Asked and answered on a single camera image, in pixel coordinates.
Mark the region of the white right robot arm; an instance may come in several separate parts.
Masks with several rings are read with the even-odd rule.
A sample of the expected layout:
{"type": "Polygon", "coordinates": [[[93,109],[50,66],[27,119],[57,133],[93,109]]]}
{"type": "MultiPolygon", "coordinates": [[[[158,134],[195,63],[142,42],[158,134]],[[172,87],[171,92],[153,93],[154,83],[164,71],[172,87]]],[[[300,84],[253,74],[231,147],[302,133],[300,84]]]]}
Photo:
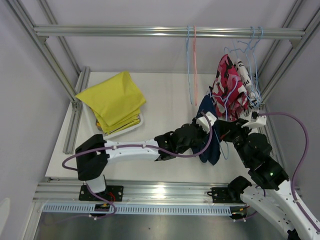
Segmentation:
{"type": "Polygon", "coordinates": [[[251,181],[239,176],[228,185],[228,198],[244,202],[288,240],[318,240],[320,222],[297,196],[293,181],[271,157],[272,146],[262,133],[251,132],[247,120],[219,121],[221,140],[232,143],[251,181]]]}

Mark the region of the pink wire hanger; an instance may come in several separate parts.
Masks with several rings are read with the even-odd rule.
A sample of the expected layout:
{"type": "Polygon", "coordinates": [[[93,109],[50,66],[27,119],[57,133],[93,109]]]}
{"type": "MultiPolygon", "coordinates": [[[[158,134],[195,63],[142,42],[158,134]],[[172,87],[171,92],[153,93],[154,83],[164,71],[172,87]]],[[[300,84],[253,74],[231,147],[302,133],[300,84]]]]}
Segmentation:
{"type": "Polygon", "coordinates": [[[194,105],[198,105],[198,69],[197,69],[197,28],[193,26],[192,41],[192,60],[193,60],[193,82],[194,82],[194,105]]]}

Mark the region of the dark blue denim trousers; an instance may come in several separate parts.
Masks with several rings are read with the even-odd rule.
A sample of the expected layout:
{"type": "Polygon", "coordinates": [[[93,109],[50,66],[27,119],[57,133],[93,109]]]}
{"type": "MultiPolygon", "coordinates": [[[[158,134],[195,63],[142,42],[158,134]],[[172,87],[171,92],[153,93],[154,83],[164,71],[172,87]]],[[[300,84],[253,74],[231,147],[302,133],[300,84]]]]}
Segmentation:
{"type": "MultiPolygon", "coordinates": [[[[211,112],[216,118],[218,118],[212,98],[209,95],[205,95],[199,105],[196,116],[192,119],[192,123],[196,122],[196,119],[202,117],[201,112],[207,113],[211,112]]],[[[213,166],[220,159],[221,151],[220,151],[220,140],[218,140],[218,129],[216,127],[213,128],[213,134],[208,148],[200,155],[198,155],[200,161],[202,163],[209,162],[213,166]]],[[[207,144],[209,140],[209,134],[204,138],[203,142],[196,146],[192,147],[191,151],[193,154],[200,152],[207,144]]]]}

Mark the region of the yellow grey camouflage trousers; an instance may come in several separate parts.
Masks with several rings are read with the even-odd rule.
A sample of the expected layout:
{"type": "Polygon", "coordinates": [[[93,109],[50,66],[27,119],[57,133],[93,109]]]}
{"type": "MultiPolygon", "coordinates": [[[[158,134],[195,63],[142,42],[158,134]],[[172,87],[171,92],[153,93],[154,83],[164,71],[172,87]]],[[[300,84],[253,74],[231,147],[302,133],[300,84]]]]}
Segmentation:
{"type": "Polygon", "coordinates": [[[95,125],[96,125],[96,127],[97,127],[97,129],[98,129],[99,131],[101,131],[101,132],[103,131],[103,129],[102,129],[102,127],[101,127],[101,124],[99,123],[98,120],[96,120],[95,125]]]}

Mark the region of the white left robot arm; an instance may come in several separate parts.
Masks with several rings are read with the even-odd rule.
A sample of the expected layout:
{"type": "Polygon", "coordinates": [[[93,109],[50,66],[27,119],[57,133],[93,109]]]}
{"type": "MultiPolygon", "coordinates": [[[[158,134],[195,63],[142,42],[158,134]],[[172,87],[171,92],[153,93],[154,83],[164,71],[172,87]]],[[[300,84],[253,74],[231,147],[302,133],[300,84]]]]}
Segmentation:
{"type": "Polygon", "coordinates": [[[194,118],[192,123],[140,142],[108,142],[102,134],[95,134],[75,150],[78,179],[86,182],[90,195],[101,201],[108,194],[103,176],[107,164],[187,158],[185,152],[192,148],[200,148],[200,151],[191,154],[191,157],[201,155],[210,145],[216,121],[215,116],[205,113],[204,116],[194,118]]]}

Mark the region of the lime green trousers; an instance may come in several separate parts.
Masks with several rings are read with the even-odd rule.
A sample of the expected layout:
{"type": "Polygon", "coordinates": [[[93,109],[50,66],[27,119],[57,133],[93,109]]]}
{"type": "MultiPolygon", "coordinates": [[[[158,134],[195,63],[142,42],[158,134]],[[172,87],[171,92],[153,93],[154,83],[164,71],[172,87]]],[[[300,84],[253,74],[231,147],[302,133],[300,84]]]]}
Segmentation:
{"type": "Polygon", "coordinates": [[[108,135],[138,124],[140,108],[147,102],[128,71],[86,88],[76,98],[92,110],[108,135]]]}

